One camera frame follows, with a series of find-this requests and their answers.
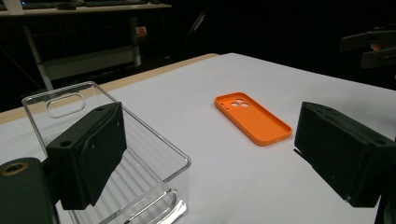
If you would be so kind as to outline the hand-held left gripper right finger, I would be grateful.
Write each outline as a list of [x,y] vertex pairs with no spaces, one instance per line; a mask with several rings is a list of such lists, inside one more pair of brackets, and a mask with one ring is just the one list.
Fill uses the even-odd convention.
[[343,113],[303,102],[295,152],[354,207],[396,207],[396,142]]

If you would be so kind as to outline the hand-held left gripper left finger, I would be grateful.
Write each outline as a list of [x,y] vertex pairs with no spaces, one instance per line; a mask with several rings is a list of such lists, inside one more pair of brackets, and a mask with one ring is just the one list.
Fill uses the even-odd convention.
[[65,210],[95,205],[127,148],[122,104],[96,107],[47,145]]

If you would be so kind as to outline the clear plastic tray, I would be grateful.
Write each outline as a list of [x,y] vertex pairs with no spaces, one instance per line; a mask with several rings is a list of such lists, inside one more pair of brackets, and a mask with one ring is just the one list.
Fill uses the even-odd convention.
[[[117,100],[93,82],[22,100],[42,147],[96,107]],[[69,213],[72,224],[175,224],[188,213],[191,159],[130,110],[127,148],[94,206]]]

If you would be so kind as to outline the orange phone case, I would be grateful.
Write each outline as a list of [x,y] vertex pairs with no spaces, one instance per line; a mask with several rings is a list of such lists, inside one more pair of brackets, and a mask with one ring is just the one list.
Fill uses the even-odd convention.
[[258,146],[269,146],[292,135],[292,128],[243,92],[217,96],[216,108]]

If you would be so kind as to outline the white table sheet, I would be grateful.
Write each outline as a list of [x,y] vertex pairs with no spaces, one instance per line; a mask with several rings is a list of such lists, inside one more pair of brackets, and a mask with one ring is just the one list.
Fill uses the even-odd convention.
[[[374,224],[373,208],[341,199],[294,150],[260,147],[216,107],[243,92],[295,125],[303,102],[332,107],[396,136],[396,91],[229,53],[205,55],[99,86],[191,159],[188,213],[175,224]],[[43,157],[23,108],[0,112],[0,164]]]

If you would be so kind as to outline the desk with white legs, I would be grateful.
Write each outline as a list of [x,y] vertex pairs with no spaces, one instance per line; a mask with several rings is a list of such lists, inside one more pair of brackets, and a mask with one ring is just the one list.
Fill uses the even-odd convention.
[[[141,64],[140,49],[137,42],[137,18],[142,13],[152,13],[154,11],[162,11],[170,9],[172,6],[168,4],[145,4],[130,6],[107,6],[107,7],[77,7],[73,10],[58,10],[56,8],[40,8],[23,10],[20,14],[11,14],[9,11],[0,11],[0,22],[18,23],[30,46],[35,64],[38,68],[40,76],[45,84],[46,90],[51,91],[52,80],[71,77],[79,73],[87,73],[94,69],[95,65],[99,65],[101,69],[121,64],[121,59],[128,62],[134,62],[134,66]],[[126,16],[129,21],[131,30],[132,45],[130,47],[122,47],[116,49],[96,51],[77,56],[66,57],[62,59],[43,61],[29,25],[39,21],[62,21],[62,20],[82,20],[83,18],[93,17],[115,17]]]

